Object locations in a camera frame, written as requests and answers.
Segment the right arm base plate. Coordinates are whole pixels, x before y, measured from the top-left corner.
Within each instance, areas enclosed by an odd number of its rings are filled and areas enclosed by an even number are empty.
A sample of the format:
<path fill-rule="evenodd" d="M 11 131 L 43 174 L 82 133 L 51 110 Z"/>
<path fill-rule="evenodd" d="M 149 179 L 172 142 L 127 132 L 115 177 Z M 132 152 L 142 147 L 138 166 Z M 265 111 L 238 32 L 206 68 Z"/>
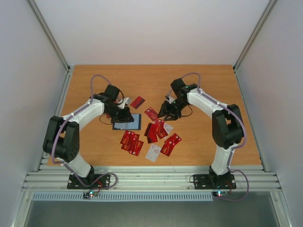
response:
<path fill-rule="evenodd" d="M 219 177 L 210 176 L 209 174 L 193 175 L 194 187 L 196 190 L 227 190 L 236 189 L 234 175 L 227 174 Z"/>

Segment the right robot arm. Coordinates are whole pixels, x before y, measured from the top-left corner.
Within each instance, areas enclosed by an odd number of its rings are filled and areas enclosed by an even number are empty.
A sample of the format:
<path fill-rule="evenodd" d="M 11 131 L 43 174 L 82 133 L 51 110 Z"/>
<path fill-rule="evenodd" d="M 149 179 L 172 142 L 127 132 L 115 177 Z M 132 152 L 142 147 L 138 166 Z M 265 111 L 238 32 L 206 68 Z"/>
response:
<path fill-rule="evenodd" d="M 242 139 L 247 137 L 240 109 L 236 104 L 227 105 L 214 99 L 197 84 L 186 85 L 181 78 L 174 80 L 170 86 L 176 98 L 166 96 L 158 117 L 175 121 L 182 117 L 181 111 L 189 105 L 210 117 L 216 152 L 209 166 L 206 184 L 211 189 L 219 189 L 230 178 L 234 152 L 241 147 Z"/>

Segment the blue leather card holder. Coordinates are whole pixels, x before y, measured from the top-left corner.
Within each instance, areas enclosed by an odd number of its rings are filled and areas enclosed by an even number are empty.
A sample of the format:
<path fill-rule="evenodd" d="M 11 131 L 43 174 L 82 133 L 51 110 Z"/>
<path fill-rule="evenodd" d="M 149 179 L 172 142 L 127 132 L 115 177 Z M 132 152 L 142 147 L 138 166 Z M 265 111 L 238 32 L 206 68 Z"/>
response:
<path fill-rule="evenodd" d="M 114 123 L 112 130 L 140 130 L 141 129 L 141 114 L 132 114 L 133 122 L 128 123 Z"/>

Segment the white card bottom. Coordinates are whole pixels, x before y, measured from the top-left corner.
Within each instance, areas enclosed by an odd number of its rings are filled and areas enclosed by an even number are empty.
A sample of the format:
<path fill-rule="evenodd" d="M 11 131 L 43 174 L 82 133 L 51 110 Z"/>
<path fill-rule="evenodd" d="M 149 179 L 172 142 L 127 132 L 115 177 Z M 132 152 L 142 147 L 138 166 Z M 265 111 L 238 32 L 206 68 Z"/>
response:
<path fill-rule="evenodd" d="M 155 162 L 161 151 L 161 147 L 151 144 L 145 158 L 151 162 Z"/>

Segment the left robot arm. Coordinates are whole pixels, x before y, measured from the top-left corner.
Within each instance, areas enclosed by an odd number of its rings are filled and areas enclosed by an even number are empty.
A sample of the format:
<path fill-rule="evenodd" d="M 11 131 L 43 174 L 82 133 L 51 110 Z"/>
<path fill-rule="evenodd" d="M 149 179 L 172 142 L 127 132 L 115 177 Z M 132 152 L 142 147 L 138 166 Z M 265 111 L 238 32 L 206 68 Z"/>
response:
<path fill-rule="evenodd" d="M 50 118 L 43 151 L 50 155 L 54 164 L 60 164 L 70 171 L 73 182 L 84 188 L 91 188 L 98 180 L 94 167 L 80 154 L 80 131 L 95 118 L 109 115 L 111 123 L 129 123 L 134 118 L 129 109 L 130 98 L 118 95 L 122 91 L 108 85 L 104 92 L 92 93 L 87 102 L 75 111 L 63 116 Z"/>

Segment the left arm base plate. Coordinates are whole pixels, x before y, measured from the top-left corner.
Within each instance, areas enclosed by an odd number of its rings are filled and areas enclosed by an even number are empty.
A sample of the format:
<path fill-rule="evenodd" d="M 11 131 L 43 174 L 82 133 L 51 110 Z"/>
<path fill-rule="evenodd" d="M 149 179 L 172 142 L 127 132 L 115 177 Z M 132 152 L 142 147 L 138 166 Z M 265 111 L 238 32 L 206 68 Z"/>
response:
<path fill-rule="evenodd" d="M 102 188 L 107 188 L 110 185 L 111 176 L 109 174 L 101 175 L 101 174 L 95 174 L 91 180 L 88 180 L 86 178 L 80 178 L 82 182 L 86 185 L 89 185 L 89 187 L 84 186 L 76 176 L 70 175 L 67 183 L 67 189 L 69 190 L 76 190 L 76 189 L 94 189 L 100 186 Z"/>

